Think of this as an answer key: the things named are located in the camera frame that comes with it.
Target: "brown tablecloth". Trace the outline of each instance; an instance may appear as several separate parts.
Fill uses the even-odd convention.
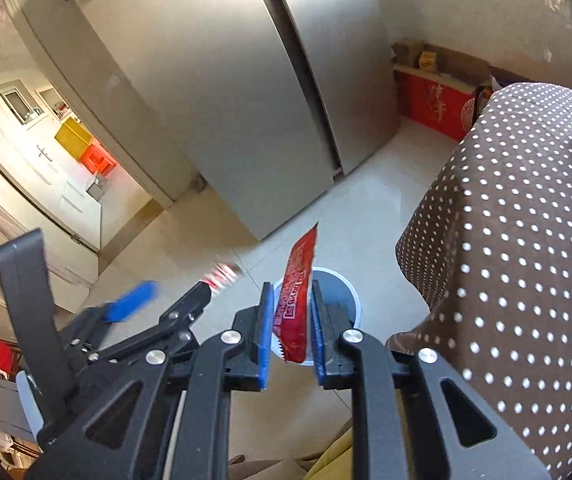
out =
[[[572,90],[493,95],[397,244],[438,350],[552,478],[572,471]]]

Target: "red wrapper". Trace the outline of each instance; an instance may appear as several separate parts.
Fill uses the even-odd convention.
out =
[[[281,342],[284,361],[302,363],[306,360],[307,296],[317,226],[303,235],[288,257],[279,301],[272,319],[272,331]]]

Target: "tiled wall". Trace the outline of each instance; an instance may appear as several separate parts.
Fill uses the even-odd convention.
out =
[[[391,42],[416,38],[572,88],[572,0],[380,0]]]

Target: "red cardboard box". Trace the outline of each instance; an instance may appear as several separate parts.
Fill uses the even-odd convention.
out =
[[[470,131],[475,108],[474,86],[448,75],[398,64],[395,78],[403,115],[455,140],[463,139]]]

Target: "silver screw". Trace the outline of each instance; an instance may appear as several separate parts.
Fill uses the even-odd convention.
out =
[[[226,330],[221,334],[221,341],[227,345],[236,345],[242,340],[242,335],[237,330]]]
[[[428,363],[429,365],[437,361],[437,352],[435,352],[432,348],[422,348],[417,352],[417,355],[419,356],[419,359],[425,363]]]
[[[356,328],[349,328],[341,335],[348,343],[359,343],[364,339],[364,334]]]
[[[160,365],[165,361],[165,353],[163,350],[150,350],[146,354],[146,362],[149,365]]]

